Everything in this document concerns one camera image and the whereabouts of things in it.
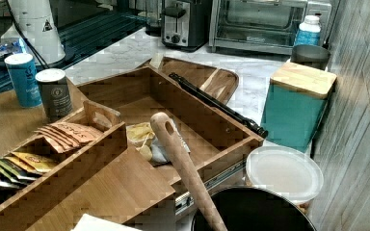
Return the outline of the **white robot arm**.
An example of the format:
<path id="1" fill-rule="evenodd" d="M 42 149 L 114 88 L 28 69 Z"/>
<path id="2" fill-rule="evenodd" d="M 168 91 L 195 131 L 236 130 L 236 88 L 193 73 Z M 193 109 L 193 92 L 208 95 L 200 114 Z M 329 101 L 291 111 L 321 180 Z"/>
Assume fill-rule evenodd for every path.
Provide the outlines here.
<path id="1" fill-rule="evenodd" d="M 66 53 L 53 20 L 49 0 L 8 0 L 8 4 L 13 24 L 1 36 L 1 40 L 20 38 L 19 29 L 24 39 L 48 64 L 61 61 Z"/>

